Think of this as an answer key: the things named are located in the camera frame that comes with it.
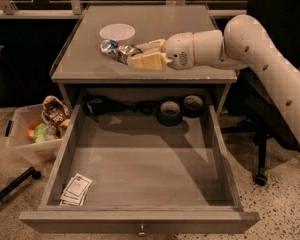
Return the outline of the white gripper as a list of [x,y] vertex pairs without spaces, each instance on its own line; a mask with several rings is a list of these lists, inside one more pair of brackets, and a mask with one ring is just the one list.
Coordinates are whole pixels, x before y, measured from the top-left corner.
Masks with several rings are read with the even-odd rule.
[[143,53],[127,59],[129,67],[136,70],[162,70],[167,64],[175,70],[186,70],[194,67],[193,34],[179,33],[167,40],[157,39],[137,44]]

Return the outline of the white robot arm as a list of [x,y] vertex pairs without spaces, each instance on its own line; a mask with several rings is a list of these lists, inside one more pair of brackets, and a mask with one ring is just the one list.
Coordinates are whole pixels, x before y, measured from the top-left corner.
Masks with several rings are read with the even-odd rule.
[[251,68],[300,144],[300,71],[284,58],[253,17],[238,15],[224,31],[179,33],[139,48],[139,54],[127,59],[133,69]]

